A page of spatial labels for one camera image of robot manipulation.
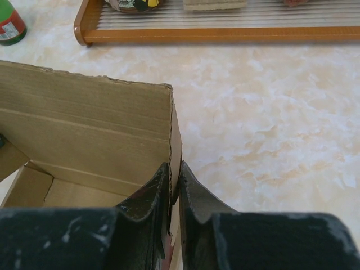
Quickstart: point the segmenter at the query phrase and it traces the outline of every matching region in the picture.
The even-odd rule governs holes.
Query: beige marble surface
[[[29,33],[0,59],[172,84],[183,157],[210,190],[239,211],[334,213],[360,244],[359,44],[84,48],[80,0],[13,3]]]

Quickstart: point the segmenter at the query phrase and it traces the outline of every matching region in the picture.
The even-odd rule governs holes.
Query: wooden frame
[[[83,0],[74,33],[83,46],[103,42],[339,42],[360,40],[360,26],[97,30],[103,0]]]

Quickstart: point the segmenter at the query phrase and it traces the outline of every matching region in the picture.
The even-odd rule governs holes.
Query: beige item on tray
[[[184,0],[186,11],[232,10],[246,7],[247,0]]]

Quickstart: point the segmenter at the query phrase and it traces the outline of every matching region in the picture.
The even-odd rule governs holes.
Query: cardboard box
[[[171,86],[4,61],[0,73],[0,181],[20,168],[2,207],[114,206],[163,162],[175,188],[181,137]]]

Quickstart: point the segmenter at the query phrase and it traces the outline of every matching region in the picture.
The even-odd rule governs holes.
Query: wooden tray
[[[182,0],[157,10],[124,14],[103,0],[83,0],[74,23],[81,45],[100,42],[284,42],[360,40],[359,0],[247,0],[231,11],[186,12]]]

